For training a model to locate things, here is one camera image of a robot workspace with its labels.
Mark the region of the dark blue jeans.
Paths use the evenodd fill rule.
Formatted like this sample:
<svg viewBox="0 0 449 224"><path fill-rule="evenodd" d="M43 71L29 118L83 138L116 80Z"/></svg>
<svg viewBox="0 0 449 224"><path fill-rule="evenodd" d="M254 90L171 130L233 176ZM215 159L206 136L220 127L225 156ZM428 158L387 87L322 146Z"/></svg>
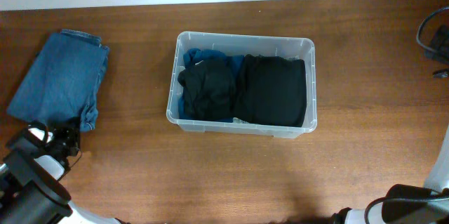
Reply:
<svg viewBox="0 0 449 224"><path fill-rule="evenodd" d="M74 122L82 132L93 130L108 57L109 47L100 37L71 29L52 33L15 92L7 114L47 126Z"/></svg>

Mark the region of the navy blue garment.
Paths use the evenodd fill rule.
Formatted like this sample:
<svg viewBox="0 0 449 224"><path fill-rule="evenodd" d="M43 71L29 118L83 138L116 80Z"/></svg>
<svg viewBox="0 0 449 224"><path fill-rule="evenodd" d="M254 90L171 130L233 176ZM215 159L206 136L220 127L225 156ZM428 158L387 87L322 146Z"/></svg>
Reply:
<svg viewBox="0 0 449 224"><path fill-rule="evenodd" d="M210 49L201 50L199 48L191 48L183 55L182 58L184 59L185 68L195 65L198 62L201 62L202 60L207 59L224 60L227 66L230 67L236 81L236 78L239 74L239 70L243 63L244 56L243 55L227 56L223 52L217 50L210 50Z"/></svg>

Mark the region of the black garment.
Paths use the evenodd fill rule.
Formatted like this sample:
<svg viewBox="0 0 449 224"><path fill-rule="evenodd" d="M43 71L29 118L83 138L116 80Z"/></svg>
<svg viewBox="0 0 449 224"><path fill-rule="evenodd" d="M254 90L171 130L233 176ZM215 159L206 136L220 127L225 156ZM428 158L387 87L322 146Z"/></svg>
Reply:
<svg viewBox="0 0 449 224"><path fill-rule="evenodd" d="M177 78L182 87L181 119L231 121L236 81L224 60L207 59L186 67Z"/></svg>

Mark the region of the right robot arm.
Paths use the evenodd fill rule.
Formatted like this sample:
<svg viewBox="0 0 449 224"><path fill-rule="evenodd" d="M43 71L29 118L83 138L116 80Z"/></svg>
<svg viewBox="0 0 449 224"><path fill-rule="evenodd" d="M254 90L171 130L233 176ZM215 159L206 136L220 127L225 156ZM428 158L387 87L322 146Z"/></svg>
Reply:
<svg viewBox="0 0 449 224"><path fill-rule="evenodd" d="M448 134L422 187L396 184L365 209L346 208L334 213L330 223L447 223Z"/></svg>

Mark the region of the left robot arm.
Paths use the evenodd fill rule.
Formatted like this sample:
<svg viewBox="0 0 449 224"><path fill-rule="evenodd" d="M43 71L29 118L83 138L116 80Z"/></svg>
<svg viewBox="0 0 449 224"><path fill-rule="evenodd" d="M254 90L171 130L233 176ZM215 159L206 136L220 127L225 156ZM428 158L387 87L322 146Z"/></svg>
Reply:
<svg viewBox="0 0 449 224"><path fill-rule="evenodd" d="M28 224L122 224L78 207L60 183L81 157L80 131L33 121L7 143L1 163L1 222Z"/></svg>

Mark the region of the clear plastic storage bin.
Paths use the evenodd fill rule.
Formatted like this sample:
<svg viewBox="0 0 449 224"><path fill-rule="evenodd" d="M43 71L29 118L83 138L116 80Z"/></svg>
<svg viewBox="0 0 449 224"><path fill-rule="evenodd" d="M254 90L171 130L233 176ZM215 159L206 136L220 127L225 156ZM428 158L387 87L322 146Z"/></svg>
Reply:
<svg viewBox="0 0 449 224"><path fill-rule="evenodd" d="M270 57L278 56L288 60L303 60L305 62L307 83L307 108L303 125L301 127L268 126L249 124L238 119L232 123L227 123L179 118L178 101L182 95L182 87L177 82L177 77L185 68L182 57L191 48L218 50L228 56L251 54ZM182 32L176 40L166 117L169 122L178 125L184 131L202 133L214 131L273 136L275 138L297 138L303 133L311 133L318 125L315 52L314 42L308 38Z"/></svg>

